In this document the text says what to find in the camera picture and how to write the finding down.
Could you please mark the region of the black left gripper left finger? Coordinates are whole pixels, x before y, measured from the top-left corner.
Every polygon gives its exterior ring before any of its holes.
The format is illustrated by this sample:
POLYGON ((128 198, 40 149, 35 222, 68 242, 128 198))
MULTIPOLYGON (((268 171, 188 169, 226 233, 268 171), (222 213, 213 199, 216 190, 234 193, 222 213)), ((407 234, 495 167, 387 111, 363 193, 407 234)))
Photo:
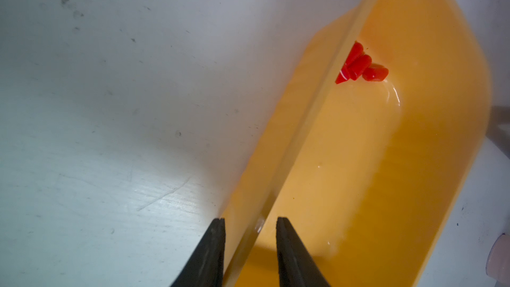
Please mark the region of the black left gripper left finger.
POLYGON ((213 219, 171 287, 222 287, 225 241, 224 219, 213 219))

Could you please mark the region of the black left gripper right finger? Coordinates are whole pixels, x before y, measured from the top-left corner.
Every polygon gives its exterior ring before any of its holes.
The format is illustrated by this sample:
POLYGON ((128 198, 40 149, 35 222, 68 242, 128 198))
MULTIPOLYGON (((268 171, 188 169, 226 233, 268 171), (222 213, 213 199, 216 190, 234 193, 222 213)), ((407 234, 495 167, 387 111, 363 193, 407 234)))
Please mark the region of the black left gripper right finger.
POLYGON ((280 286, 330 286, 286 217, 276 223, 280 286))

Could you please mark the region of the yellow plastic storage tray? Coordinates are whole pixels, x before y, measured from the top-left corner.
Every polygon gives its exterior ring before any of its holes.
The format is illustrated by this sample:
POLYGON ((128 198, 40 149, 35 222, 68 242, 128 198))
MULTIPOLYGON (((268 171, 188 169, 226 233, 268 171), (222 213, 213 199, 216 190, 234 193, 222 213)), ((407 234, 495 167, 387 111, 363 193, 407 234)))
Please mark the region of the yellow plastic storage tray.
POLYGON ((361 0, 309 42, 231 195, 223 284, 279 284, 286 217, 330 285, 416 286, 490 106, 455 0, 361 0), (356 41, 384 81, 335 83, 356 41))

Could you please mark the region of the red sleeve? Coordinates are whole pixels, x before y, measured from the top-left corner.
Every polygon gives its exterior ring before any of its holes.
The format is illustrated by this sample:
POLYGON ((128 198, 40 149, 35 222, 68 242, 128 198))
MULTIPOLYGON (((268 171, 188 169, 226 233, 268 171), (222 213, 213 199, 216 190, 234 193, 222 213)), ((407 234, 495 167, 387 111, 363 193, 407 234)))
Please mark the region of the red sleeve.
POLYGON ((356 81, 372 64, 372 58, 367 54, 359 55, 349 66, 351 79, 356 81))
POLYGON ((339 85, 343 82, 349 81, 350 79, 351 79, 351 71, 346 65, 344 65, 342 67, 342 69, 340 70, 340 72, 335 80, 335 83, 337 85, 339 85))
POLYGON ((345 61, 345 65, 350 66, 357 58, 359 58, 363 54, 364 48, 362 44, 356 41, 348 54, 347 60, 345 61))
POLYGON ((369 82, 382 82, 389 75, 389 69, 382 65, 372 64, 362 74, 364 80, 369 82))

